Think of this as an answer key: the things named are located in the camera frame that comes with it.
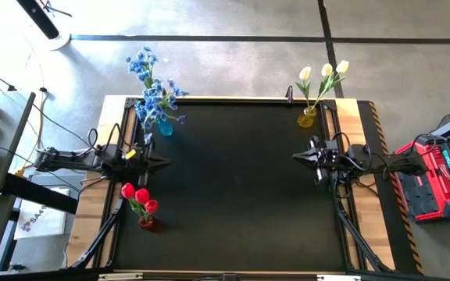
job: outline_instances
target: concrete floor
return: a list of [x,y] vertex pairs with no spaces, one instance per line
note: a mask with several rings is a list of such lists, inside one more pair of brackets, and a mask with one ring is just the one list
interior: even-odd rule
[[[450,38],[450,0],[324,2],[333,37]],[[175,78],[193,95],[283,96],[303,66],[318,76],[328,61],[324,43],[72,40],[49,52],[39,47],[19,7],[4,4],[0,19],[14,20],[0,20],[0,76],[22,91],[44,84],[50,92],[45,112],[82,136],[97,125],[105,95],[141,92],[123,59],[144,44],[161,58],[156,73]],[[317,0],[52,4],[73,14],[70,19],[56,13],[57,25],[79,35],[323,37]],[[390,149],[431,131],[450,113],[450,44],[335,43],[334,54],[350,61],[345,98],[376,103]],[[51,123],[44,132],[46,145],[82,147]],[[18,152],[27,154],[33,143],[33,135],[26,135]],[[425,273],[450,277],[450,222],[415,226],[414,234]]]

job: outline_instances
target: black-and-yellow tape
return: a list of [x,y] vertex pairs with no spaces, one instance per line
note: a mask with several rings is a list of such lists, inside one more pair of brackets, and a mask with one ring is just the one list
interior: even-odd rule
[[[384,139],[383,130],[381,129],[380,119],[378,118],[376,106],[371,101],[369,102],[371,112],[373,113],[374,122],[376,123],[376,128],[378,131],[378,135],[380,137],[381,147],[383,148],[383,152],[388,154],[387,143]],[[411,226],[409,224],[409,219],[407,218],[407,209],[404,204],[404,200],[402,198],[402,191],[400,190],[400,184],[397,179],[397,176],[391,176],[391,183],[395,190],[395,196],[397,198],[398,209],[402,213],[402,222],[404,223],[405,231],[407,233],[407,237],[409,239],[409,244],[412,250],[412,257],[416,261],[416,269],[420,274],[423,274],[423,267],[421,266],[420,255],[418,254],[418,249],[416,248],[416,242],[414,241],[413,232],[411,230]]]

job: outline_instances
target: yellow vase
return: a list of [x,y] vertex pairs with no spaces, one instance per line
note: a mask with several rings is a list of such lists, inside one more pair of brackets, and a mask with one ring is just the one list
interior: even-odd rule
[[313,125],[313,121],[316,119],[317,110],[315,107],[305,108],[298,117],[298,125],[302,128],[310,128]]

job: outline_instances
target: blue flower bouquet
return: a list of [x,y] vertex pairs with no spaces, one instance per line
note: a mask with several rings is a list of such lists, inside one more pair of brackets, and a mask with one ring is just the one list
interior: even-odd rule
[[170,136],[173,133],[170,119],[183,124],[185,118],[183,115],[172,116],[167,111],[168,109],[177,110],[175,101],[178,97],[183,97],[188,93],[177,87],[173,79],[168,80],[169,90],[167,91],[161,80],[153,78],[153,68],[157,61],[157,56],[148,46],[143,47],[135,58],[126,58],[128,72],[135,73],[145,86],[143,90],[145,103],[137,101],[135,104],[137,117],[144,130],[145,143],[150,141],[152,134],[148,131],[154,123],[163,136]]

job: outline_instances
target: red tulip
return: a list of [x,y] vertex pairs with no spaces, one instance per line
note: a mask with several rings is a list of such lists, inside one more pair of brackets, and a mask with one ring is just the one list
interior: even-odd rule
[[131,183],[126,183],[125,185],[123,185],[123,188],[121,188],[121,194],[126,198],[126,199],[131,199],[134,196],[134,187]]
[[140,189],[134,194],[134,200],[136,200],[138,204],[143,205],[147,203],[148,199],[150,199],[150,195],[148,194],[148,190],[145,188]]
[[157,211],[157,201],[156,200],[149,200],[147,203],[145,203],[145,211],[153,214]]

